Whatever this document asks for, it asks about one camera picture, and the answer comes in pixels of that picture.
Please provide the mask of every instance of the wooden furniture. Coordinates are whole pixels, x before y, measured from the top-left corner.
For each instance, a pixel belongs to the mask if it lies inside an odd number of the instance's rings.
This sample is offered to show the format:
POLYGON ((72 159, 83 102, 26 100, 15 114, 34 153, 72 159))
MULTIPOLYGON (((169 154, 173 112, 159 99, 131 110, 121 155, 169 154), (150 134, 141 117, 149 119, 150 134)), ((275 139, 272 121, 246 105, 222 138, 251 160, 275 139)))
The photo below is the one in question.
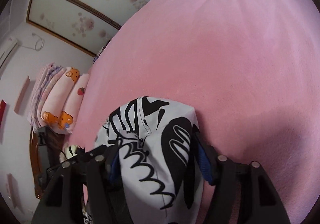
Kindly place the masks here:
MULTIPOLYGON (((59 138, 56 140, 56 144, 59 149, 62 150, 64 135, 58 135, 59 138)), ((41 189, 38 182, 38 175, 41 173, 41 159, 38 156, 38 136, 31 129, 30 133, 30 142, 29 142, 29 153, 30 153, 30 162, 33 174, 33 181, 35 184, 35 196, 38 199, 41 199, 43 195, 43 190, 41 189)))

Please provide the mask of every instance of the black and white patterned fabric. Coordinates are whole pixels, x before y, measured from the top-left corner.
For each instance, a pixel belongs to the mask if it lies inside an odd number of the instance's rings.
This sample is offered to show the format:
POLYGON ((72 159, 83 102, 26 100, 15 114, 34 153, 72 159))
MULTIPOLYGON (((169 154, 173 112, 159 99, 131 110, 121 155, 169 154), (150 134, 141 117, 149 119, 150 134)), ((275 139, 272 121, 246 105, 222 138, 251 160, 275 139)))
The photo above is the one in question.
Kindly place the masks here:
POLYGON ((199 160, 201 149, 195 160, 195 131, 193 107, 146 96, 116 109, 99 130, 95 147, 119 144, 115 160, 134 224, 196 222, 205 177, 200 168, 210 169, 199 160))
POLYGON ((90 214, 87 213, 84 209, 82 209, 82 215, 84 224, 93 224, 90 214))

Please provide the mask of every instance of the stack of folded blankets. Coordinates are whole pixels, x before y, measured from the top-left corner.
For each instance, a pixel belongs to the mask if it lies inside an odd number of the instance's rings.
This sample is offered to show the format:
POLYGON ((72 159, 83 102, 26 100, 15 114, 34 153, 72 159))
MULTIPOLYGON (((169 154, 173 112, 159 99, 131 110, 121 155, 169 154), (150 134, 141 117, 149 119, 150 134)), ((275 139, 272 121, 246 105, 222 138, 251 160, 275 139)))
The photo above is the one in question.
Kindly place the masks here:
POLYGON ((72 133, 89 77, 73 67, 46 65, 32 91, 28 121, 33 131, 49 125, 59 134, 72 133))

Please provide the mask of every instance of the bed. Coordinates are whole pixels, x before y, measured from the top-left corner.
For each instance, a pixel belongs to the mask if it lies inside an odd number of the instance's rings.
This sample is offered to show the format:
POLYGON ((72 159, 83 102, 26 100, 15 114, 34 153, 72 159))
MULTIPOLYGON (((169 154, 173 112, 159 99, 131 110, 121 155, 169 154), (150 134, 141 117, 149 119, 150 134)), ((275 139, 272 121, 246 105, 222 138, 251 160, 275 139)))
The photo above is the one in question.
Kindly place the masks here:
MULTIPOLYGON (((68 142, 91 150, 109 114, 137 97, 185 103, 221 154, 263 165, 301 223, 320 194, 319 34, 312 0, 152 0, 91 68, 68 142)), ((197 223, 212 193, 205 183, 197 223)))

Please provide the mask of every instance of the white wall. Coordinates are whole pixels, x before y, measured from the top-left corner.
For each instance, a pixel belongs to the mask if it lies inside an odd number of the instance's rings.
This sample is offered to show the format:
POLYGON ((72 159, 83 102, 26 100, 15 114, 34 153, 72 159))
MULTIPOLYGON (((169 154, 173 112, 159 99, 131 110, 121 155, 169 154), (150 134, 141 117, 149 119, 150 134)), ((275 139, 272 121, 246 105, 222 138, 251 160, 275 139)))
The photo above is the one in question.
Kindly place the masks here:
POLYGON ((10 6, 11 1, 9 0, 4 10, 0 14, 0 42, 4 38, 5 35, 10 31, 10 6))
POLYGON ((92 64, 92 57, 89 55, 23 22, 26 20, 27 7, 28 0, 12 0, 9 34, 16 37, 23 46, 34 47, 38 38, 33 37, 32 33, 36 33, 44 39, 44 47, 41 51, 19 47, 0 79, 0 101, 3 99, 7 103, 0 129, 0 192, 21 223, 32 219, 39 202, 34 192, 29 157, 31 126, 27 121, 27 103, 36 74, 42 66, 50 62, 76 67, 81 73, 87 72, 92 64), (27 75, 30 76, 31 84, 17 115, 12 108, 27 75), (20 207, 13 208, 8 198, 6 182, 9 173, 16 180, 14 193, 20 207))

